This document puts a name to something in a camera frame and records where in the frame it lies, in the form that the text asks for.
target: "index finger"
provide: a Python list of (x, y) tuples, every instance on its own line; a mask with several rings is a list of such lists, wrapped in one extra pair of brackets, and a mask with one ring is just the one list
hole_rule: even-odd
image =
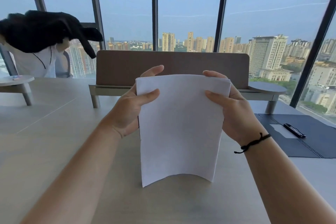
[[(152, 68), (148, 69), (146, 72), (144, 72), (140, 77), (155, 76), (155, 75), (161, 73), (164, 68), (165, 67), (163, 65), (152, 67)], [(134, 94), (136, 94), (136, 85), (134, 84), (129, 91), (132, 91)]]
[[(203, 74), (207, 77), (217, 77), (217, 78), (228, 79), (227, 76), (225, 76), (224, 74), (218, 73), (216, 71), (205, 70), (203, 71)], [(231, 83), (229, 98), (233, 98), (233, 99), (243, 99), (244, 98), (232, 83)]]

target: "blank sheet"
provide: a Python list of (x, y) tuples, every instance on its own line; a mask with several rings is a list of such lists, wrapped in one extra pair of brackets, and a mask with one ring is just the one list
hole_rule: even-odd
[(160, 90), (139, 114), (143, 187), (177, 174), (213, 181), (224, 117), (204, 91), (228, 96), (230, 87), (229, 79), (203, 75), (136, 79), (138, 95)]

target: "black bracelet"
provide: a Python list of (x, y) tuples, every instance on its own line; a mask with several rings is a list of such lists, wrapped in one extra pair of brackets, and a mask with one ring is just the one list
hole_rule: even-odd
[(243, 145), (242, 147), (240, 147), (243, 151), (242, 152), (237, 152), (237, 151), (234, 151), (234, 153), (244, 153), (245, 151), (247, 151), (248, 149), (249, 149), (249, 147), (251, 146), (251, 145), (255, 145), (255, 144), (258, 144), (258, 143), (260, 143), (261, 141), (263, 141), (263, 140), (265, 140), (265, 139), (267, 139), (267, 138), (269, 138), (269, 137), (271, 137), (271, 135), (270, 134), (267, 134), (266, 136), (263, 136), (263, 133), (260, 133), (260, 139), (259, 140), (254, 140), (254, 141), (252, 141), (252, 142), (250, 142), (248, 145)]

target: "right arm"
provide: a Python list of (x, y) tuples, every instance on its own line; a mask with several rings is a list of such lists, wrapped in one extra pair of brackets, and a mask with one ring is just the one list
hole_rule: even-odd
[[(213, 71), (205, 76), (226, 78)], [(240, 146), (267, 135), (250, 104), (232, 85), (229, 97), (207, 91), (207, 97), (223, 107), (223, 131)], [(274, 139), (252, 145), (245, 152), (268, 217), (275, 223), (332, 224), (336, 211), (319, 195)]]

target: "hand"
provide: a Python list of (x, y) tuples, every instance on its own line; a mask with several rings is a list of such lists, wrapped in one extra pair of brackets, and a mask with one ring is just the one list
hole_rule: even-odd
[[(227, 78), (215, 71), (204, 71), (203, 74), (208, 77)], [(208, 90), (205, 94), (212, 102), (223, 107), (223, 131), (241, 146), (259, 139), (260, 132), (263, 136), (268, 134), (255, 117), (249, 102), (233, 84), (231, 84), (229, 97)]]
[[(155, 76), (164, 69), (163, 65), (152, 67), (141, 77)], [(159, 89), (137, 96), (136, 85), (122, 95), (113, 109), (102, 119), (99, 126), (118, 132), (121, 137), (127, 136), (139, 128), (138, 115), (141, 106), (155, 100), (160, 94)]]

